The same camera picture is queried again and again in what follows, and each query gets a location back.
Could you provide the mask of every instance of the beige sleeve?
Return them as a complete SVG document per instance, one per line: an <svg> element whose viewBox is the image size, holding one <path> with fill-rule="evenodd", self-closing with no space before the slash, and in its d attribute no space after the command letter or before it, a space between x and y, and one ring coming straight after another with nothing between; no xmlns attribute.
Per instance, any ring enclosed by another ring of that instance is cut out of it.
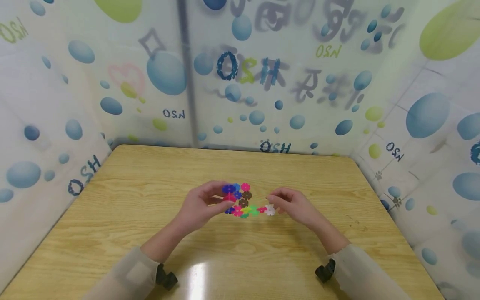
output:
<svg viewBox="0 0 480 300"><path fill-rule="evenodd" d="M410 297L362 249L352 244L329 255L334 276L352 300L409 300Z"/></svg>
<svg viewBox="0 0 480 300"><path fill-rule="evenodd" d="M145 299L155 286L159 263L133 248L84 297L84 300Z"/></svg>

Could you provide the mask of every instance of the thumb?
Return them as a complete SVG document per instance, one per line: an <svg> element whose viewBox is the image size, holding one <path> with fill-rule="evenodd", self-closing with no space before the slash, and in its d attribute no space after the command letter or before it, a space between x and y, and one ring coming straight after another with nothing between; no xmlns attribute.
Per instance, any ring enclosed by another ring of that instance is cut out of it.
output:
<svg viewBox="0 0 480 300"><path fill-rule="evenodd" d="M218 204L212 205L208 207L208 211L211 216L215 216L225 212L227 209L231 208L235 202L233 201L222 201Z"/></svg>
<svg viewBox="0 0 480 300"><path fill-rule="evenodd" d="M268 195L267 196L267 200L270 204L273 204L273 205L276 205L280 208L282 208L283 210L285 210L287 213L289 212L289 210L292 208L292 203L278 197L278 196L275 196L275 195Z"/></svg>

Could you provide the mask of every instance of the left hand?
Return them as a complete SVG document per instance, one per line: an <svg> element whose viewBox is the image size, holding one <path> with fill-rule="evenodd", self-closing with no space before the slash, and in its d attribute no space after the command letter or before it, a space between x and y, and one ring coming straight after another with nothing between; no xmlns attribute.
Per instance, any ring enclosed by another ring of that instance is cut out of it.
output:
<svg viewBox="0 0 480 300"><path fill-rule="evenodd" d="M191 189L172 223L188 235L202 228L213 216L232 207L235 202L222 199L222 187L226 184L226 181L214 180Z"/></svg>

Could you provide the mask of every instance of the wall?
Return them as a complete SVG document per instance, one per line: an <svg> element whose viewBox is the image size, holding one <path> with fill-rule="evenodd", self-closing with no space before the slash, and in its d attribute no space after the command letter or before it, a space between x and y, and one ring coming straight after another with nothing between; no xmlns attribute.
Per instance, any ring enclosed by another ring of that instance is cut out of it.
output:
<svg viewBox="0 0 480 300"><path fill-rule="evenodd" d="M475 0L0 7L0 287L128 143L350 156L444 296L480 294Z"/></svg>

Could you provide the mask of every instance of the table surface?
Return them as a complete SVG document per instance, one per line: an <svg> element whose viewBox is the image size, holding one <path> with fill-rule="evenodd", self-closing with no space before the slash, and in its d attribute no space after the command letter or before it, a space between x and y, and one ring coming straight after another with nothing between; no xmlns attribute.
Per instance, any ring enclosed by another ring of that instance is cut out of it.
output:
<svg viewBox="0 0 480 300"><path fill-rule="evenodd" d="M278 186L301 190L412 299L443 299L352 159L137 145L113 151L0 299L79 299L208 180L249 183L257 206ZM168 259L178 286L149 299L347 299L316 279L325 262L317 237L287 215L220 214Z"/></svg>

